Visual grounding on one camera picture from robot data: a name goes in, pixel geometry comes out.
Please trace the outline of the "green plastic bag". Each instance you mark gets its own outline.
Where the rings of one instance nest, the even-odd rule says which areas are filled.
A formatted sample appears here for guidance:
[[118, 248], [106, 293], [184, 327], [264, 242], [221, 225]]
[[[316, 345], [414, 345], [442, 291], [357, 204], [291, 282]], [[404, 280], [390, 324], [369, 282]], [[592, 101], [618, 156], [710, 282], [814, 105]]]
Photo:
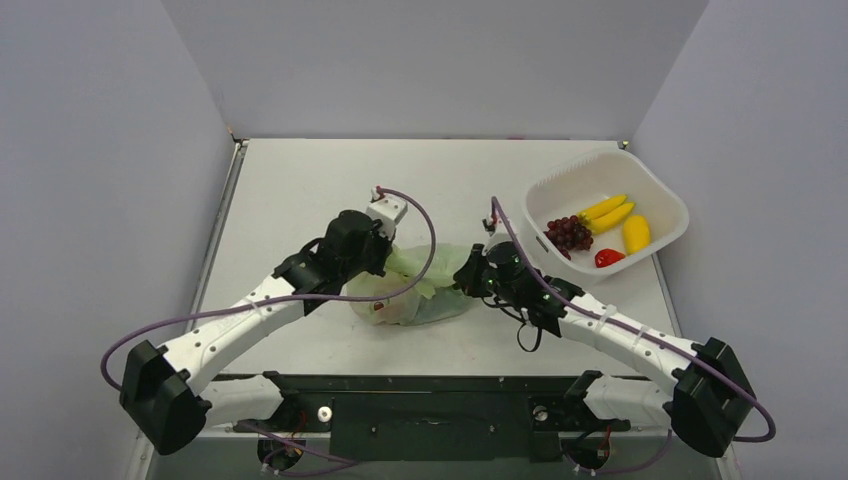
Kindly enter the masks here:
[[[352, 302], [352, 311], [372, 325], [419, 326], [468, 311], [474, 300], [455, 286], [454, 274], [465, 264], [471, 248], [439, 243], [424, 277], [404, 293], [371, 302]], [[395, 247], [385, 264], [385, 274], [363, 273], [348, 282], [344, 293], [353, 297], [384, 296], [412, 282], [429, 259], [430, 247]]]

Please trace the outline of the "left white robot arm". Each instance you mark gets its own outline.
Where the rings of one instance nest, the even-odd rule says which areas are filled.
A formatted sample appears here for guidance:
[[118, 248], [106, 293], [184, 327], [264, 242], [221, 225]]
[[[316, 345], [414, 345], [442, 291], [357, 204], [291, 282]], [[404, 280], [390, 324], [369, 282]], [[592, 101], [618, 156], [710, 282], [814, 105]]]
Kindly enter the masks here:
[[286, 258], [233, 307], [155, 347], [148, 341], [127, 356], [120, 404], [161, 455], [173, 454], [207, 427], [260, 420], [291, 427], [298, 402], [266, 374], [235, 380], [218, 375], [255, 344], [337, 300], [357, 275], [381, 274], [405, 202], [379, 200], [363, 212], [344, 210], [323, 237]]

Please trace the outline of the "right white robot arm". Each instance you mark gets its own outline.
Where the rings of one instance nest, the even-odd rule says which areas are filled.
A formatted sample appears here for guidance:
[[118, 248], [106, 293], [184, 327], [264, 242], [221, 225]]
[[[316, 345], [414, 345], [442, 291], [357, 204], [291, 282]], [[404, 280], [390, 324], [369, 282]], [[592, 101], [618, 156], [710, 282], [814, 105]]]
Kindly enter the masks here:
[[707, 457], [725, 454], [753, 408], [755, 395], [732, 349], [674, 337], [635, 321], [566, 280], [524, 264], [516, 245], [476, 244], [454, 274], [472, 298], [493, 298], [558, 338], [586, 345], [627, 365], [639, 379], [587, 370], [564, 395], [578, 427], [627, 422], [670, 429]]

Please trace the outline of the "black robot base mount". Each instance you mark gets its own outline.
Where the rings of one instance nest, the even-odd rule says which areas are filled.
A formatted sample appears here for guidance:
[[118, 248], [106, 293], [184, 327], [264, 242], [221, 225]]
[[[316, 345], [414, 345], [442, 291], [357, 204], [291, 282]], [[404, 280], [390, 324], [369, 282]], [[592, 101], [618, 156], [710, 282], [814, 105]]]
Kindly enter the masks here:
[[260, 436], [272, 468], [292, 474], [309, 440], [325, 440], [339, 464], [394, 461], [558, 462], [600, 466], [601, 437], [630, 430], [579, 400], [589, 375], [542, 377], [349, 376], [268, 373], [281, 405], [236, 423]]

